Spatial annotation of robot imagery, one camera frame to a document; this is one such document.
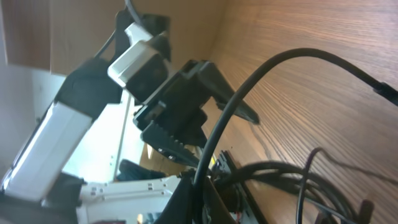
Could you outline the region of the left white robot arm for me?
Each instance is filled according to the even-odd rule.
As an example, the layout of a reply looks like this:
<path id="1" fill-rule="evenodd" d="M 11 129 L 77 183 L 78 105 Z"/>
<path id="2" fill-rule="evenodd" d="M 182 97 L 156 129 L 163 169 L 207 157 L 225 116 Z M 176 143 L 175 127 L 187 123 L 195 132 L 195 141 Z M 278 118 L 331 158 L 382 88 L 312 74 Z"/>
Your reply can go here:
<path id="1" fill-rule="evenodd" d="M 127 90 L 141 104 L 134 124 L 143 141 L 196 168 L 187 145 L 203 147 L 203 105 L 223 109 L 234 95 L 215 64 L 190 60 L 170 67 L 170 18 L 127 10 L 116 16 L 111 60 L 94 57 L 65 79 L 1 185 L 2 223 L 191 223 L 192 175 L 89 184 L 63 173 L 78 144 L 105 107 Z"/>

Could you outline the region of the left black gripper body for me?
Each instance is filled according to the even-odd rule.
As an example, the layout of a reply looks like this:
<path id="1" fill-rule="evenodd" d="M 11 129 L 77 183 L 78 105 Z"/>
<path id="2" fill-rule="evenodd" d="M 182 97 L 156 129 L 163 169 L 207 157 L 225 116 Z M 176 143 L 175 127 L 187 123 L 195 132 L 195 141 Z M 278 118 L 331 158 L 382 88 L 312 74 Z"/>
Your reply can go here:
<path id="1" fill-rule="evenodd" d="M 215 96 L 208 82 L 217 74 L 214 63 L 190 60 L 173 75 L 165 68 L 150 68 L 135 76 L 132 95 L 143 107 L 133 123 L 142 131 L 141 139 L 152 146 L 204 146 L 207 115 L 202 107 Z"/>

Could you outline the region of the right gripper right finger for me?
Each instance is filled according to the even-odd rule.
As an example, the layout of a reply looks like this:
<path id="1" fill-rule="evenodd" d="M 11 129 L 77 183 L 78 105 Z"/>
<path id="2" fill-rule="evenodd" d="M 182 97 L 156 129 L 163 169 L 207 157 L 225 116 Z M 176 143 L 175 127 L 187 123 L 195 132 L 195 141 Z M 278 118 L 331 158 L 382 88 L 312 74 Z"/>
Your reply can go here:
<path id="1" fill-rule="evenodd" d="M 361 202 L 357 224 L 370 224 L 374 211 L 374 203 L 371 200 L 364 199 Z"/>

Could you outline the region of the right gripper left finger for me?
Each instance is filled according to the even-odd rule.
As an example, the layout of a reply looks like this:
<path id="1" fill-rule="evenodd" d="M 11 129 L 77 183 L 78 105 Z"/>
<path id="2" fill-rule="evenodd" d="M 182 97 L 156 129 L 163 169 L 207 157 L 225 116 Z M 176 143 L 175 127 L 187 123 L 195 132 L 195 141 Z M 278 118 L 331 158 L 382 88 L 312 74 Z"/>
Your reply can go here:
<path id="1" fill-rule="evenodd" d="M 188 177 L 181 179 L 155 224 L 214 223 L 235 224 L 221 197 L 209 178 L 203 192 L 196 193 Z"/>

